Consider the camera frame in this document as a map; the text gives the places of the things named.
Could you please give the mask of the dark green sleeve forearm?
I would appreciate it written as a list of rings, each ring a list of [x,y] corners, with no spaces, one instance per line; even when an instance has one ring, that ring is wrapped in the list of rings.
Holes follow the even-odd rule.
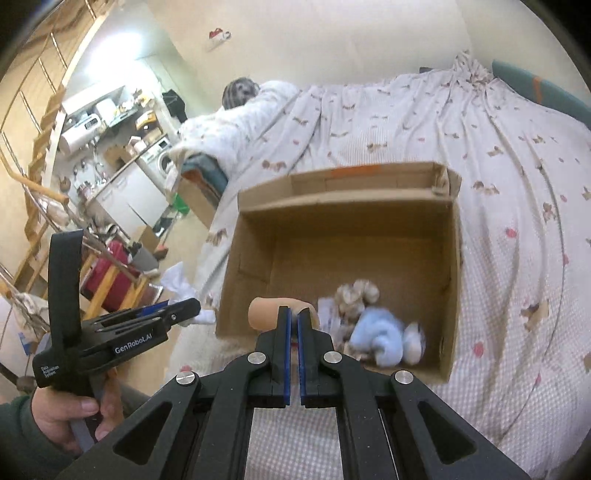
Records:
[[[0,451],[2,479],[55,479],[75,460],[37,427],[28,396],[1,405]]]

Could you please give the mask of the person's left hand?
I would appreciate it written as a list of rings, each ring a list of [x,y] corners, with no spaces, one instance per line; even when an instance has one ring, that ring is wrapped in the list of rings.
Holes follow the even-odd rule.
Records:
[[[95,431],[97,440],[102,440],[123,422],[117,371],[111,369],[107,372],[100,401],[51,387],[37,388],[32,396],[31,412],[35,424],[48,440],[66,452],[80,454],[82,449],[71,429],[71,421],[99,413],[102,421]]]

